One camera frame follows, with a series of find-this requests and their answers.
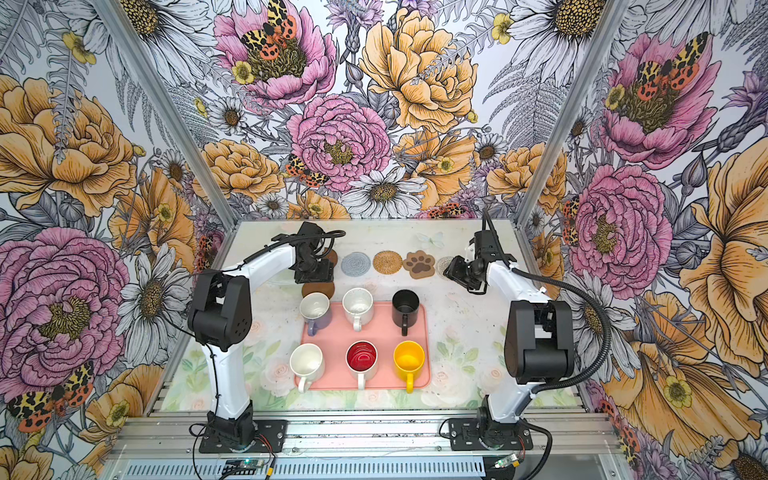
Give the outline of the brown paw shaped coaster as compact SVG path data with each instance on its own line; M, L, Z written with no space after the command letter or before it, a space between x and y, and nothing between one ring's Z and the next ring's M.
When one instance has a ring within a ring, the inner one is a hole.
M407 253L402 265L414 280L431 277L436 272L435 258L423 250Z

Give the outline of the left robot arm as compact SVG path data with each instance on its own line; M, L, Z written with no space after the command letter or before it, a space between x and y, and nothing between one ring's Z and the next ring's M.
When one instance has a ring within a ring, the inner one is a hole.
M253 291L283 271L291 271L297 284L331 281L329 255L335 240L345 235L305 221L296 233L276 235L236 265L198 275L187 325L207 353L213 398L204 424L205 446L244 451L257 438L242 353L253 323Z

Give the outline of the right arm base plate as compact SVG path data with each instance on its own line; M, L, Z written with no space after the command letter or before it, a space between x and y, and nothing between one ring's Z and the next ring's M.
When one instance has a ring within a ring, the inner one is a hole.
M447 429L441 429L441 432L447 436L453 451L528 451L533 448L529 430L520 423L453 417L447 420Z

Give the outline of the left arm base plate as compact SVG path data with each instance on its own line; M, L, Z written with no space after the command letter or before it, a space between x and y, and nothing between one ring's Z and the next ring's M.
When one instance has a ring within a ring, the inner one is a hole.
M208 424L198 451L203 454L280 453L286 439L285 420L224 420Z

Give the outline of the beige woven small coaster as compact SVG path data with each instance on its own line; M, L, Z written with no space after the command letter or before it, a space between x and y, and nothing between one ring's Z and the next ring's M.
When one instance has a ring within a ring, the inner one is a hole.
M445 256L440 258L435 265L436 273L441 277L445 277L445 271L450 266L452 260L453 258L451 256Z

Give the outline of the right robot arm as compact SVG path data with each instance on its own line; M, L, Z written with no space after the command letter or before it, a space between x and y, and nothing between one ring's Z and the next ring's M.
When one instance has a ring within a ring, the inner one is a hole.
M533 447L524 413L540 388L573 373L574 340L567 305L551 299L517 269L497 233L484 227L445 276L474 295L493 290L507 302L502 353L507 376L485 396L473 420L450 418L447 438L454 451L524 450Z

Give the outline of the large plain wooden coaster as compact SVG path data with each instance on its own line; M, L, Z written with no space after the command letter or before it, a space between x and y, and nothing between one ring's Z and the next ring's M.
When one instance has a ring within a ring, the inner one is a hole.
M331 299L335 293L335 284L333 282L312 282L302 286L302 297L307 297L313 293L320 293Z

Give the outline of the tan rattan round coaster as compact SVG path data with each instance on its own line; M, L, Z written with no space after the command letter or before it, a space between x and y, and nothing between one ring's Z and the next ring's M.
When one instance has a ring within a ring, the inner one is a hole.
M392 250L378 252L372 261L373 268L382 275L396 274L403 265L400 254Z

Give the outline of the grey woven round coaster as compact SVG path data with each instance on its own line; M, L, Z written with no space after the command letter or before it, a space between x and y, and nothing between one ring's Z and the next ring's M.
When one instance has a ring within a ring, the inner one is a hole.
M371 268L371 259L363 252L346 255L340 264L342 272L349 277L361 277Z

